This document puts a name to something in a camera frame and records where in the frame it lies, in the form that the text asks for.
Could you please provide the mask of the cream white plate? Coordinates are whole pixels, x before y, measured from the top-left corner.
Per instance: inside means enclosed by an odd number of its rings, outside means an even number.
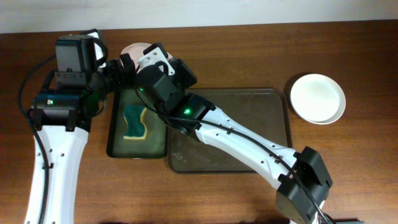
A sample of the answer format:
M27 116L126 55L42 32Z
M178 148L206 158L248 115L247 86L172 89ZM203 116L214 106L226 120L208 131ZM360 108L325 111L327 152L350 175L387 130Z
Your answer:
M339 120L346 109L346 97L337 82L321 74L297 79L290 90L290 103L305 121L326 125Z

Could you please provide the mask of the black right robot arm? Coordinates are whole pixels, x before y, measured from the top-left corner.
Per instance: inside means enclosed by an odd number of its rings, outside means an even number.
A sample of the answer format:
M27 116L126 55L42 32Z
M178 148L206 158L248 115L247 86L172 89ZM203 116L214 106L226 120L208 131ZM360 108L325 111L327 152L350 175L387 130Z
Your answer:
M134 69L136 94L169 127L233 156L263 177L275 190L280 213L292 223L332 223L322 211L333 181L321 155L276 144L245 128L206 98L186 89L196 76L180 59L159 60Z

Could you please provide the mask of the green and yellow sponge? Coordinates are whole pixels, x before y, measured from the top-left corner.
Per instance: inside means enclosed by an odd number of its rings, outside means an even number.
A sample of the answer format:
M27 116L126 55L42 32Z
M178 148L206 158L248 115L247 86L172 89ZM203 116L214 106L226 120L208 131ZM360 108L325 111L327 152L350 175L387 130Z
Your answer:
M147 108L140 105L126 105L123 117L127 124L127 130L123 136L126 140L144 140L147 137L147 126L144 116Z

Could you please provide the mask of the pink white plate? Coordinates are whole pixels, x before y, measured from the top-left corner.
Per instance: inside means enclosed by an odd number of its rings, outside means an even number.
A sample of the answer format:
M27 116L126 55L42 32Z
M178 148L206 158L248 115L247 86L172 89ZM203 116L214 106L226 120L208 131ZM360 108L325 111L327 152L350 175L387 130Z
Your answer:
M143 43L143 42L138 42L138 43L134 43L131 44L127 47L125 47L122 52L121 52L121 56L127 54L127 62L122 62L122 64L124 66L126 65L132 65L134 64L135 66L138 66L137 61L144 55L143 51L148 48L150 45L152 44L148 44L148 43Z

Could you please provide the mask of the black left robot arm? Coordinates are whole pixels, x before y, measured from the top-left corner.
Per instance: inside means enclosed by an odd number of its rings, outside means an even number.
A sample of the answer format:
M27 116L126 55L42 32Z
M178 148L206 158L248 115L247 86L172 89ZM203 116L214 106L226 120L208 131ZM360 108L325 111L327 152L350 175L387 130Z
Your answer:
M136 74L129 54L119 59L57 53L67 61L46 76L32 106L22 114L35 141L35 162L25 223L73 223L76 185L92 119L106 108L107 96L132 83Z

